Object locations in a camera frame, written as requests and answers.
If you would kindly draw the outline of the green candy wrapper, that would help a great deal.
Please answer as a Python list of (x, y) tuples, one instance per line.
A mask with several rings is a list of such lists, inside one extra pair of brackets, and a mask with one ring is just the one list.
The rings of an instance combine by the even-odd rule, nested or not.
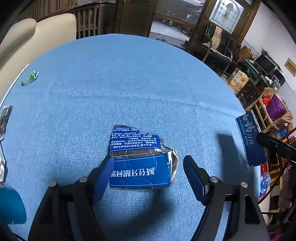
[(21, 81), (21, 86), (28, 86), (30, 85), (31, 83), (35, 82), (39, 77), (39, 73), (36, 72), (35, 70), (33, 70), (29, 76), (27, 77), (26, 80), (24, 81)]

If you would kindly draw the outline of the blue toothpaste box piece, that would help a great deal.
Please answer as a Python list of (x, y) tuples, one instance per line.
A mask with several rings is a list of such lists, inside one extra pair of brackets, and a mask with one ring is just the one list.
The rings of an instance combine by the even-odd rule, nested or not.
[(247, 111), (235, 120), (243, 141), (248, 166), (256, 167), (264, 164), (266, 162), (264, 147), (257, 144), (256, 141), (261, 129), (253, 110)]

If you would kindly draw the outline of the purple bag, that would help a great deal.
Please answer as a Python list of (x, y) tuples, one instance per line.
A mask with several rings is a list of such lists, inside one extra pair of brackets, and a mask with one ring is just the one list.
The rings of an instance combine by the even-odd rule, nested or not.
[(275, 94), (272, 96), (266, 110), (272, 121), (276, 121), (287, 112), (285, 106)]

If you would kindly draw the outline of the wooden chair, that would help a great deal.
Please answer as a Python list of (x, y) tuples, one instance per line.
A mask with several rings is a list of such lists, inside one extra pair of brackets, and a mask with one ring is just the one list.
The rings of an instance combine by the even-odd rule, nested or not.
[[(266, 108), (274, 94), (277, 95), (277, 97), (280, 99), (287, 112), (282, 117), (278, 118), (275, 121), (272, 121), (267, 113)], [(252, 102), (252, 104), (250, 104), (245, 109), (245, 111), (249, 111), (251, 109), (254, 109), (257, 112), (259, 122), (261, 123), (261, 131), (264, 133), (267, 133), (271, 130), (279, 130), (282, 124), (287, 125), (288, 131), (291, 131), (293, 129), (293, 114), (289, 110), (286, 102), (281, 97), (281, 95), (273, 88), (266, 87), (260, 94), (260, 96), (254, 102)]]

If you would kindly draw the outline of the torn blue box flap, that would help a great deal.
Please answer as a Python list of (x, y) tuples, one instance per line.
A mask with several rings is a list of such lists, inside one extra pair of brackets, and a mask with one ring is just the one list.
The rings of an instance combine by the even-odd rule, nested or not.
[(138, 128), (115, 125), (109, 153), (114, 158), (111, 188), (164, 188), (172, 184), (179, 159), (159, 135)]

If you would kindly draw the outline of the orange printed carton box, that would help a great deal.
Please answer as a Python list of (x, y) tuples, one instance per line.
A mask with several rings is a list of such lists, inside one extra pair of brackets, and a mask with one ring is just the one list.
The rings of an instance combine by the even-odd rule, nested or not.
[(227, 79), (227, 84), (234, 91), (234, 93), (237, 94), (248, 82), (248, 80), (248, 76), (239, 68), (236, 68)]

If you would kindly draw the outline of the blue table cloth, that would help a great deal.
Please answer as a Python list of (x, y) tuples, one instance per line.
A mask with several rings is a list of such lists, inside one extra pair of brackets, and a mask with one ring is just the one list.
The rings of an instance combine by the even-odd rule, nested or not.
[[(35, 82), (22, 86), (32, 72)], [(4, 105), (13, 110), (2, 143), (6, 186), (20, 194), (27, 238), (51, 181), (74, 183), (107, 155), (114, 125), (158, 134), (180, 160), (191, 155), (225, 183), (260, 192), (260, 169), (247, 166), (236, 118), (244, 114), (207, 65), (161, 41), (130, 35), (75, 40), (17, 72)]]

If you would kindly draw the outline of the cream leather sofa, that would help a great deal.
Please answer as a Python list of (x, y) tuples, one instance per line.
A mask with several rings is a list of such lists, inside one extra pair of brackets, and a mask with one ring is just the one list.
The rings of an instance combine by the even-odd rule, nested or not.
[(37, 22), (15, 23), (1, 42), (1, 95), (29, 63), (44, 53), (76, 39), (76, 17), (62, 14)]

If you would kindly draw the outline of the blue water bottle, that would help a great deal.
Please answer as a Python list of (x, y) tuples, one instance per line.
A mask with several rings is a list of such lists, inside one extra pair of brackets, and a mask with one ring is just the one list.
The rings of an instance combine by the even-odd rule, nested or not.
[(1, 217), (8, 225), (22, 225), (27, 221), (26, 209), (19, 193), (12, 188), (1, 187)]

